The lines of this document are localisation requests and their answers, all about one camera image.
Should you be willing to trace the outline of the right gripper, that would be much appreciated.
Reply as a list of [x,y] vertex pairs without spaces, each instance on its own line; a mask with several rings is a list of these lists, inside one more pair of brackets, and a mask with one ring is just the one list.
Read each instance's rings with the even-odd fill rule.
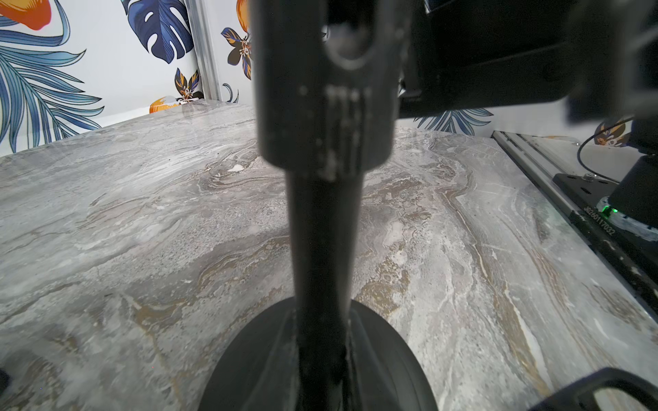
[[657,114],[654,1],[416,1],[402,118],[565,99],[572,123]]

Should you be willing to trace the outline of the black stand pole with clip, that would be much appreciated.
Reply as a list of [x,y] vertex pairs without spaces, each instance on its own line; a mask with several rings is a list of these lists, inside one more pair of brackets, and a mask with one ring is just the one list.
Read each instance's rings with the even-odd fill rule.
[[350,389],[349,312],[363,180],[392,152],[412,8],[253,1],[258,146],[285,173],[304,410]]

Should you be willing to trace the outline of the black round stand base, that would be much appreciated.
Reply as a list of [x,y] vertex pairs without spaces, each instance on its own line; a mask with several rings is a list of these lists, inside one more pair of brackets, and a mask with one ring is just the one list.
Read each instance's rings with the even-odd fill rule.
[[[221,356],[201,410],[306,410],[298,375],[295,301],[267,308]],[[435,410],[425,373],[401,335],[372,309],[353,301],[344,379],[335,410]]]

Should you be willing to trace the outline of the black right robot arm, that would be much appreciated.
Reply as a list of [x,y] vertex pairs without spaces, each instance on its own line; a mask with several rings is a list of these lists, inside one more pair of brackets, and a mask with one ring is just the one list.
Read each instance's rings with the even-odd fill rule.
[[654,1],[410,1],[399,115],[565,100],[571,123],[627,117],[641,156],[608,199],[620,228],[657,238]]

